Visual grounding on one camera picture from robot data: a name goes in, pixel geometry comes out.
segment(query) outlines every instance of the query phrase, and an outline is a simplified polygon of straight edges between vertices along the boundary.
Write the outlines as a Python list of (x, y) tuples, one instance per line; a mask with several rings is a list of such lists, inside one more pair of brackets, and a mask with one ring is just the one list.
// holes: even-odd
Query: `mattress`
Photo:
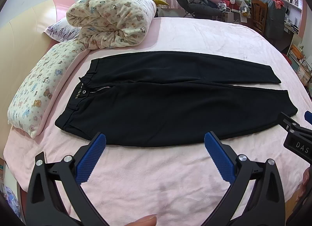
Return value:
[[(47, 162), (51, 163), (75, 154), (88, 143), (60, 130), (54, 122), (91, 60), (125, 52), (160, 50), (215, 54), (271, 66), (281, 84), (246, 86), (288, 90), (298, 108), (293, 119), (312, 128), (304, 120), (305, 111), (312, 109), (308, 94), (282, 54), (258, 33), (242, 25), (218, 21), (155, 18), (140, 45), (92, 51), (82, 60), (59, 94), (43, 132), (34, 140), (19, 129), (11, 129), (4, 157), (23, 190), (27, 191), (38, 153), (45, 151)], [(286, 135), (282, 127), (275, 126), (223, 143), (250, 160), (265, 162), (273, 158), (288, 200), (309, 164), (283, 147)], [(250, 182), (235, 216), (243, 212), (252, 185)], [(58, 187), (69, 215), (77, 218), (60, 183)], [(201, 225), (228, 187), (203, 143), (165, 148), (107, 146), (89, 181), (82, 184), (90, 201), (110, 225), (125, 225), (149, 214), (157, 214), (159, 226)]]

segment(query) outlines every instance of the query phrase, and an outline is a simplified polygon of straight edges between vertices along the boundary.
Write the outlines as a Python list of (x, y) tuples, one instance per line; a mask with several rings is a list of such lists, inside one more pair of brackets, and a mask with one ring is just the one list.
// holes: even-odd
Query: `blue gripper pad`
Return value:
[(76, 183), (81, 184), (87, 182), (96, 163), (106, 147), (106, 137), (99, 134), (92, 145), (88, 148), (85, 155), (76, 166)]
[(312, 125), (312, 113), (309, 111), (305, 112), (305, 120), (308, 121)]
[(223, 180), (233, 184), (236, 179), (235, 167), (222, 146), (211, 133), (205, 134), (204, 143)]

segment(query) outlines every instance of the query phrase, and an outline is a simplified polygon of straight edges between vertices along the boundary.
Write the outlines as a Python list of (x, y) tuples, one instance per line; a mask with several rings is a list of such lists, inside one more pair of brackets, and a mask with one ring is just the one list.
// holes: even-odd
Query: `wooden chair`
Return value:
[(261, 0), (252, 0), (252, 29), (262, 36), (266, 29), (267, 13), (268, 3), (263, 3)]

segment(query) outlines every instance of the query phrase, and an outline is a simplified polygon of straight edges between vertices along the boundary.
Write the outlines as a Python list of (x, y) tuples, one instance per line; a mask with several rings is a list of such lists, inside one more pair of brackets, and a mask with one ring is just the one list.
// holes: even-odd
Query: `purple patterned pillow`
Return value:
[(44, 31), (50, 38), (63, 42), (73, 39), (80, 32), (81, 27), (73, 27), (68, 22), (66, 17), (59, 20), (56, 24), (53, 24), (46, 28)]

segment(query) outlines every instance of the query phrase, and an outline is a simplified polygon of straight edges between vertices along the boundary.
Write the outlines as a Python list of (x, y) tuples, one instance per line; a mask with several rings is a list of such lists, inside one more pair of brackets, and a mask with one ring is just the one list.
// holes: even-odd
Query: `pant leg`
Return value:
[(270, 66), (228, 57), (176, 51), (135, 52), (92, 60), (91, 86), (121, 82), (223, 84), (281, 83)]
[(97, 132), (107, 144), (158, 147), (201, 143), (263, 131), (284, 112), (296, 114), (286, 90), (216, 83), (120, 83), (97, 93), (78, 85), (55, 124), (86, 139)]

